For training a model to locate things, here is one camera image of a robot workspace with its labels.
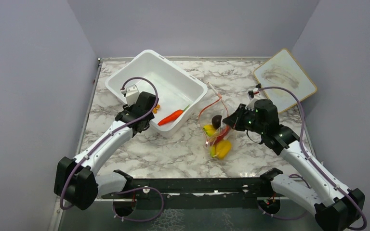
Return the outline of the small orange food piece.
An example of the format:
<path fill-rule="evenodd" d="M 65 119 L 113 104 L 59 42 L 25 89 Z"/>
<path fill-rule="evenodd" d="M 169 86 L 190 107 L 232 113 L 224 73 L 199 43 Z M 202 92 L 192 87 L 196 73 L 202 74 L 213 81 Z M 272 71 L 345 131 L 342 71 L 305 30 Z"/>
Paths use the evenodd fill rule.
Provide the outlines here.
<path fill-rule="evenodd" d="M 160 109 L 160 105 L 157 104 L 156 107 L 153 109 L 153 113 L 156 114 L 158 112 L 158 110 Z"/>

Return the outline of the dark brown round fruit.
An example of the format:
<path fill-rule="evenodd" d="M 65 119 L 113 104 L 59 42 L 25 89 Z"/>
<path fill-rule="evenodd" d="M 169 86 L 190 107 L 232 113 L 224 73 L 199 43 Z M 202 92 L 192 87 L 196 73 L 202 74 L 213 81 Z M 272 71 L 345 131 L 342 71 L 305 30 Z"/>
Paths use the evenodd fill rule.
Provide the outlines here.
<path fill-rule="evenodd" d="M 215 115 L 211 119 L 211 124 L 214 126 L 215 129 L 218 129 L 221 126 L 222 123 L 222 116 L 221 115 Z"/>

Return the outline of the clear zip bag orange zipper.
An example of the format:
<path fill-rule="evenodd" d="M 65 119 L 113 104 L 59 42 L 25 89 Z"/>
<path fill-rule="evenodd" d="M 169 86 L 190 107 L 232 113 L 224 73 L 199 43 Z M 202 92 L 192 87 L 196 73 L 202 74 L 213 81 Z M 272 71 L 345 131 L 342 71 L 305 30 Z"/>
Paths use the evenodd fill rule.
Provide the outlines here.
<path fill-rule="evenodd" d="M 214 159 L 222 160 L 232 150 L 229 140 L 231 128 L 223 123 L 223 119 L 232 112 L 233 108 L 225 103 L 221 95 L 199 112 L 198 123 L 205 137 L 204 147 Z"/>

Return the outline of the red chili pepper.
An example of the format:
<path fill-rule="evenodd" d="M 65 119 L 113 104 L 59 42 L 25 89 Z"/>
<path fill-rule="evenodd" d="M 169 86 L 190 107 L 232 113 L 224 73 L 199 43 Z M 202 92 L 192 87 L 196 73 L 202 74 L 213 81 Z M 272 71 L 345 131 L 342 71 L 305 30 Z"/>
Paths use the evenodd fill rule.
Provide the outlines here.
<path fill-rule="evenodd" d="M 215 134 L 213 134 L 210 139 L 209 139 L 209 144 L 211 145 L 215 145 L 217 144 L 218 142 L 220 142 L 221 140 L 224 139 L 224 137 L 231 131 L 231 127 L 230 126 L 226 126 L 224 129 L 216 132 Z"/>

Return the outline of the small yellow banana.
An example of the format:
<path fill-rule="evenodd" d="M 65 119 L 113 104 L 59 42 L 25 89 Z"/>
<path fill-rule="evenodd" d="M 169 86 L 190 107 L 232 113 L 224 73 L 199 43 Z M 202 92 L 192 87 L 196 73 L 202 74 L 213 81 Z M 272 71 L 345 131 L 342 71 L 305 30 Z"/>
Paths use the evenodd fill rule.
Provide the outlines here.
<path fill-rule="evenodd" d="M 216 133 L 216 129 L 212 124 L 205 125 L 203 130 L 208 137 L 212 137 Z"/>

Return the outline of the yellow bell pepper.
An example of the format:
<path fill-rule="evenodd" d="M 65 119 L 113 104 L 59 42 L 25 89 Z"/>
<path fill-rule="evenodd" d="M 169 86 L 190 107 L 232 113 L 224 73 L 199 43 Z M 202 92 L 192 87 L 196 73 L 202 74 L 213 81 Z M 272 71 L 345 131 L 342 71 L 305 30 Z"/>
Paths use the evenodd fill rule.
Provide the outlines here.
<path fill-rule="evenodd" d="M 215 146 L 214 157 L 224 159 L 232 149 L 232 143 L 229 140 L 221 140 Z"/>

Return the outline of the orange carrot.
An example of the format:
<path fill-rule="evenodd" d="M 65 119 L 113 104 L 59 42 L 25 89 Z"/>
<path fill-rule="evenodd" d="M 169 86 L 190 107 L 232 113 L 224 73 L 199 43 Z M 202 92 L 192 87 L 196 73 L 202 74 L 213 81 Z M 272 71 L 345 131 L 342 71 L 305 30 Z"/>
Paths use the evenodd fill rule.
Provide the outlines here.
<path fill-rule="evenodd" d="M 176 119 L 178 119 L 184 113 L 184 111 L 186 111 L 188 109 L 188 107 L 189 107 L 189 105 L 187 107 L 185 107 L 184 109 L 179 109 L 179 110 L 174 111 L 172 114 L 170 114 L 166 118 L 159 121 L 158 126 L 163 126 L 165 124 L 168 124 L 168 123 L 171 123 L 171 122 L 175 121 Z"/>

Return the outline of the large yellow banana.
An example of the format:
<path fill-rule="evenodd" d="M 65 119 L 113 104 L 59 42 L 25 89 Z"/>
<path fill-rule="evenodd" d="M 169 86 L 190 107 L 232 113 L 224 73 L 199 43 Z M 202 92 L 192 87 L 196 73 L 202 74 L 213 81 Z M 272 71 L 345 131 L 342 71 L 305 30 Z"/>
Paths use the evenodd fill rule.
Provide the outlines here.
<path fill-rule="evenodd" d="M 217 155 L 216 155 L 216 145 L 212 145 L 210 148 L 209 148 L 209 151 L 210 151 L 210 156 L 212 158 L 216 158 Z"/>

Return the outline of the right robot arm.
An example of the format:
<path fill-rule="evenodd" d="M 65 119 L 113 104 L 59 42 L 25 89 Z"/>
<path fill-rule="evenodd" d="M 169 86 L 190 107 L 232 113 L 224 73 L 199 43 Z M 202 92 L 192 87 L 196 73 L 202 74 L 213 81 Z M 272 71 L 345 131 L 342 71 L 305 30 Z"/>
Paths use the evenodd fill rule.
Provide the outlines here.
<path fill-rule="evenodd" d="M 268 99 L 253 102 L 253 107 L 240 104 L 223 123 L 237 131 L 255 132 L 261 143 L 289 162 L 309 184 L 295 182 L 278 169 L 260 176 L 259 191 L 266 196 L 274 192 L 294 201 L 314 216 L 324 231 L 343 231 L 360 218 L 365 195 L 340 182 L 300 142 L 289 127 L 280 124 L 277 107 Z"/>

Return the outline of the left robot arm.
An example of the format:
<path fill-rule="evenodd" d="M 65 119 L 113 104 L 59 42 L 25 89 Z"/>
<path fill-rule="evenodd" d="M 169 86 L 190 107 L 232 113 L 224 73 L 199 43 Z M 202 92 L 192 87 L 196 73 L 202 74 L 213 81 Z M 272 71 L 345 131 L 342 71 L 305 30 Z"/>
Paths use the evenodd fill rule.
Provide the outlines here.
<path fill-rule="evenodd" d="M 121 174 L 102 178 L 96 174 L 118 148 L 150 127 L 158 101 L 158 94 L 140 92 L 136 102 L 125 104 L 108 130 L 88 149 L 58 162 L 53 191 L 60 197 L 62 209 L 76 206 L 85 210 L 98 196 L 115 192 L 124 198 L 132 193 L 132 184 Z"/>

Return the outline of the white marker pink cap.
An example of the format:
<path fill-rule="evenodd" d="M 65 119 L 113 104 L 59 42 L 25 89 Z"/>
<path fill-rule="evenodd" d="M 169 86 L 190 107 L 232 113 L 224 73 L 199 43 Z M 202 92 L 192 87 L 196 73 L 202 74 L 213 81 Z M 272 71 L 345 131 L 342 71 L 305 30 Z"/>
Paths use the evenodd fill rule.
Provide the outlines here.
<path fill-rule="evenodd" d="M 211 90 L 215 93 L 215 95 L 217 95 L 218 98 L 221 98 L 221 94 L 216 90 L 216 88 L 210 82 L 208 82 L 207 84 L 211 88 Z"/>

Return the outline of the white plastic bin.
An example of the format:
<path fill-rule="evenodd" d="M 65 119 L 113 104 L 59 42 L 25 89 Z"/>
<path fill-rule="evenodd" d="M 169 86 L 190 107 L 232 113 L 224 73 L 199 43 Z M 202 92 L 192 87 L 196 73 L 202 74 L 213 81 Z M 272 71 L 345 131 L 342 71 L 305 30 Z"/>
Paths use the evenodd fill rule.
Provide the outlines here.
<path fill-rule="evenodd" d="M 139 91 L 158 93 L 160 109 L 150 126 L 165 138 L 171 137 L 185 124 L 208 91 L 205 83 L 153 50 L 144 50 L 135 56 L 125 67 L 108 77 L 105 86 L 125 103 L 126 99 L 120 89 L 132 77 L 135 79 L 129 81 L 129 86 L 135 84 Z M 178 119 L 158 126 L 159 121 L 188 105 L 188 109 Z"/>

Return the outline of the small whiteboard wooden frame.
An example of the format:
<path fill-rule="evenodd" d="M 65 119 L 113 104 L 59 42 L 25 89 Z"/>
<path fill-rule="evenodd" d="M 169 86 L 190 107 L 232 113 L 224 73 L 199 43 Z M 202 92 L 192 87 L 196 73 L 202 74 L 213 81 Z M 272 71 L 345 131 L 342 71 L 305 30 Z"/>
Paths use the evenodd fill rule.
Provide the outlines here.
<path fill-rule="evenodd" d="M 289 50 L 281 49 L 253 72 L 257 82 L 265 87 L 281 87 L 291 91 L 300 101 L 317 92 L 317 86 Z M 297 104 L 286 91 L 269 89 L 264 95 L 282 113 Z"/>

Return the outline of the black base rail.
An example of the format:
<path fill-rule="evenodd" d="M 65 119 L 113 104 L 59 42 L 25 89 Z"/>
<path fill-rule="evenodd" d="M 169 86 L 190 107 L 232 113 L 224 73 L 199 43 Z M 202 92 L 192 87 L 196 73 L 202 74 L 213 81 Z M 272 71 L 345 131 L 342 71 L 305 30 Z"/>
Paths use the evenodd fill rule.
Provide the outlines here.
<path fill-rule="evenodd" d="M 133 179 L 126 189 L 135 192 L 111 192 L 101 199 L 111 199 L 117 206 L 138 210 L 257 208 L 257 200 L 273 198 L 270 183 L 253 178 L 165 178 Z"/>

